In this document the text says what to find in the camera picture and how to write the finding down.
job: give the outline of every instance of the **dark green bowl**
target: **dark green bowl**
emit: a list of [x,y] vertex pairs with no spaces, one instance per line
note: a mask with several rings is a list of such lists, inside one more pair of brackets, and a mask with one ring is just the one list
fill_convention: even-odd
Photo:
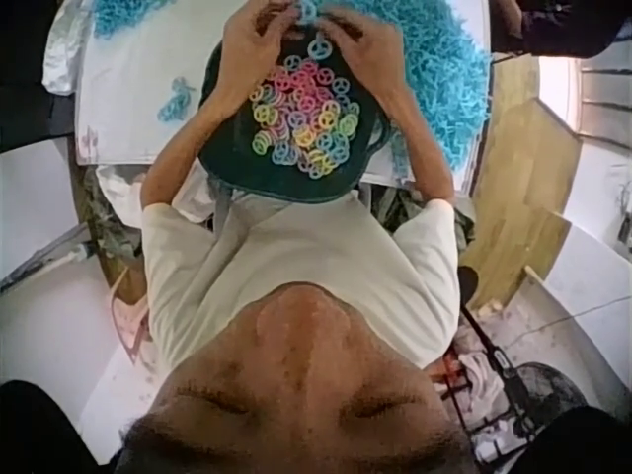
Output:
[[[292,54],[307,56],[307,45],[314,39],[316,30],[304,28],[304,39],[283,43],[278,64]],[[221,44],[213,52],[202,87],[200,105],[217,83]],[[355,139],[351,142],[350,159],[330,175],[312,180],[295,166],[278,166],[272,163],[272,150],[265,156],[251,148],[253,137],[260,129],[253,118],[251,103],[245,103],[239,112],[223,123],[202,148],[199,161],[209,175],[223,185],[237,190],[279,198],[293,202],[316,203],[339,198],[354,188],[362,177],[368,160],[382,148],[391,136],[390,122],[373,96],[356,80],[349,67],[334,47],[334,53],[319,64],[331,68],[336,76],[351,82],[349,98],[360,104],[360,117]],[[379,137],[370,143],[373,130],[379,124]]]

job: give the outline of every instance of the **wooden floor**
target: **wooden floor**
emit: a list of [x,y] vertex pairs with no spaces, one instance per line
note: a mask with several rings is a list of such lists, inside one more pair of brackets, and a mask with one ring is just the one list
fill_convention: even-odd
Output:
[[550,271],[570,224],[562,213],[580,157],[580,142],[537,100],[537,61],[495,67],[494,103],[474,190],[476,240],[462,265],[479,273],[472,307],[507,302],[529,265]]

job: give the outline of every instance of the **man's left hand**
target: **man's left hand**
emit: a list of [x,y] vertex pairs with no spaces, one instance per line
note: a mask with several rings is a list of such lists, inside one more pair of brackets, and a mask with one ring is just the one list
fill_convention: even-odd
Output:
[[249,0],[226,22],[213,96],[228,115],[237,112],[277,63],[283,35],[299,16],[292,4]]

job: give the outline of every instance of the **short sleeve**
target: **short sleeve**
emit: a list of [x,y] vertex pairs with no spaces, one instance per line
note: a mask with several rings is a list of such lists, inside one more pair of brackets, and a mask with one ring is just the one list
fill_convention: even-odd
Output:
[[431,200],[421,214],[397,229],[393,238],[420,274],[429,308],[451,341],[460,304],[454,208],[444,200]]
[[194,284],[215,238],[167,204],[153,204],[142,214],[142,248],[147,276],[149,329],[159,348],[176,326],[188,324],[205,295]]

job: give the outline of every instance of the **table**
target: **table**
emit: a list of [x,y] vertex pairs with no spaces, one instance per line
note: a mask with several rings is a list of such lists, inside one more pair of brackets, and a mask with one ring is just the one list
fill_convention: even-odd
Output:
[[[488,0],[448,1],[465,20],[465,28],[475,41],[489,50]],[[192,101],[198,103],[206,63],[221,40],[225,21],[238,3],[235,0],[176,2],[109,40],[89,37],[77,90],[79,164],[153,163],[182,126],[180,122],[162,123],[156,118],[172,95],[172,81],[184,76],[196,88]],[[477,139],[472,143],[467,165],[455,173],[455,186],[460,191],[467,188],[478,145]],[[363,180],[398,185],[392,176],[390,147],[373,156]]]

